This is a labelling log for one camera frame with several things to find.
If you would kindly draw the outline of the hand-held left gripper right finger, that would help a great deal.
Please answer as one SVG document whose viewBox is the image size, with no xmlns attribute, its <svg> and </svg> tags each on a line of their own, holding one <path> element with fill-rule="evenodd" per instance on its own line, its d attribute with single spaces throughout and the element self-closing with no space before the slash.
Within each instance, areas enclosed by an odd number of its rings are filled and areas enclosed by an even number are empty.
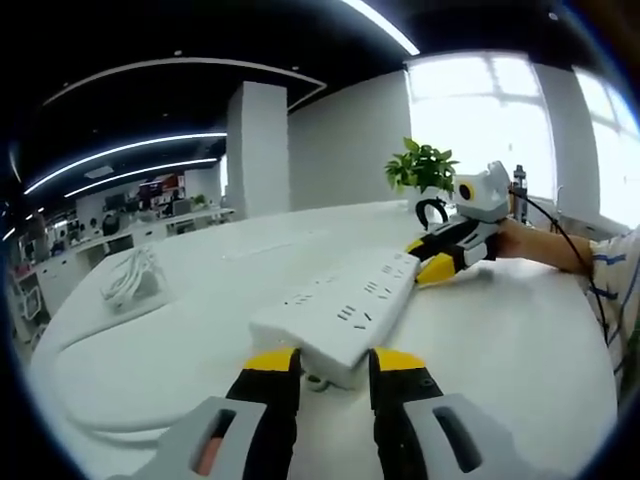
<svg viewBox="0 0 640 480">
<path fill-rule="evenodd" d="M 373 437 L 386 479 L 536 479 L 511 433 L 460 394 L 445 394 L 423 360 L 368 351 Z"/>
</svg>

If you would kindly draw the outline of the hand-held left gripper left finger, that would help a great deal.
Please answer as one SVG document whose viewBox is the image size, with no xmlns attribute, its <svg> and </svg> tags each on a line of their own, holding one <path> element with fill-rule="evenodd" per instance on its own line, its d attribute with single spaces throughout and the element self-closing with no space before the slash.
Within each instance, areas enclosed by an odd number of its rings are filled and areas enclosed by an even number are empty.
<svg viewBox="0 0 640 480">
<path fill-rule="evenodd" d="M 223 397 L 169 427 L 130 479 L 285 479 L 297 437 L 300 350 L 249 359 Z"/>
</svg>

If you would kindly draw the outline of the person's right hand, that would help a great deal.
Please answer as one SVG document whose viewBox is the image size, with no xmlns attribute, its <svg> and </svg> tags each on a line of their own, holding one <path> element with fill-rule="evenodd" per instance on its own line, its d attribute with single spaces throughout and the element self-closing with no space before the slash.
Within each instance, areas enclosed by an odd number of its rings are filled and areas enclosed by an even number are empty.
<svg viewBox="0 0 640 480">
<path fill-rule="evenodd" d="M 499 258 L 528 258 L 532 230 L 513 219 L 504 219 L 497 233 L 497 256 Z"/>
</svg>

